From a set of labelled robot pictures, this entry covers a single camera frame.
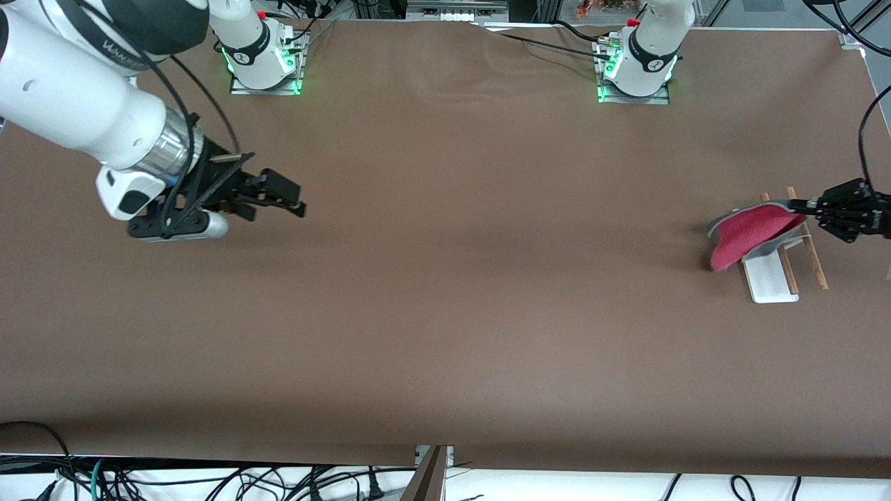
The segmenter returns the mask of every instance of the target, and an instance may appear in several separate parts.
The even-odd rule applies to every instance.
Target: brown paper backdrop
[[[184,59],[309,216],[130,240],[93,160],[8,128],[3,419],[76,453],[891,474],[891,242],[817,234],[831,289],[795,249],[791,305],[704,270],[709,219],[858,175],[874,92],[835,34],[694,30],[661,107],[597,103],[584,57],[463,23],[339,22],[291,98],[226,94],[208,45]],[[877,115],[884,191],[889,145]]]

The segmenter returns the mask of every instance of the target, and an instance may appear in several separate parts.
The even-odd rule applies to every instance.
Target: white holder
[[[783,247],[791,249],[803,242],[804,239],[803,235],[799,235]],[[778,250],[766,256],[743,259],[742,268],[746,272],[748,291],[752,294],[752,300],[755,303],[794,303],[798,301],[798,294],[793,294],[789,290],[789,280],[783,270]]]

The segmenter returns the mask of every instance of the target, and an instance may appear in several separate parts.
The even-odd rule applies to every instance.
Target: pink sponge
[[[805,222],[780,205],[765,203],[738,210],[718,223],[719,241],[712,252],[711,265],[724,271],[762,243],[773,240]]]

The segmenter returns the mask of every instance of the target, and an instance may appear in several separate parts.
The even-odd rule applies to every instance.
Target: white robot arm
[[[620,40],[620,53],[605,77],[626,94],[655,94],[671,77],[677,50],[694,19],[692,0],[649,0],[640,25],[614,35]]]
[[[112,20],[115,29],[80,2],[88,2]],[[249,56],[241,62],[230,61],[245,86],[274,86],[293,68],[282,58],[281,25],[260,20],[249,0],[214,0],[209,8],[206,0],[167,1],[162,6],[158,0],[2,4],[0,117],[96,158],[102,165],[96,178],[102,204],[115,219],[139,219],[128,228],[132,236],[146,240],[219,237],[227,224],[218,211],[227,209],[252,220],[253,208],[248,204],[277,205],[302,217],[305,205],[298,199],[299,186],[271,170],[259,177],[241,172],[240,165],[249,156],[231,155],[204,137],[182,113],[127,79],[149,68],[146,57],[159,62],[167,54],[199,44],[208,22],[227,52]],[[46,64],[48,54],[53,64]],[[190,127],[192,157],[187,159]],[[180,231],[169,231],[169,224],[162,231],[161,224],[146,220],[158,215],[137,216],[159,206],[158,198],[169,193],[184,172],[187,178],[181,185],[194,185],[195,193],[208,188],[217,191],[205,193],[200,207],[193,208],[195,217],[189,221],[196,223],[177,221],[174,226]],[[209,181],[221,173],[230,179],[222,184]],[[268,193],[270,181],[273,189],[283,193]]]

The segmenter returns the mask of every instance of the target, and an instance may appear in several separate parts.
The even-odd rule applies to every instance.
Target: metal bracket
[[[399,501],[441,501],[443,485],[446,482],[446,468],[453,460],[449,446],[419,446],[427,450],[421,455],[415,450],[415,458],[421,455],[421,464],[414,472],[412,480]]]
[[[802,239],[799,238],[783,248],[790,249],[801,242]],[[784,273],[778,250],[759,258],[743,259],[742,267],[746,272],[748,291],[753,302],[765,304],[798,301],[798,294],[791,290],[789,279]]]
[[[414,446],[414,465],[421,466],[421,461],[424,460],[424,457],[430,451],[430,448],[433,446]],[[445,446],[446,452],[448,453],[448,458],[446,461],[446,466],[451,468],[454,466],[454,447]]]
[[[863,50],[863,45],[847,33],[838,33],[838,42],[841,43],[842,50],[860,51],[860,55],[866,57],[866,51]]]

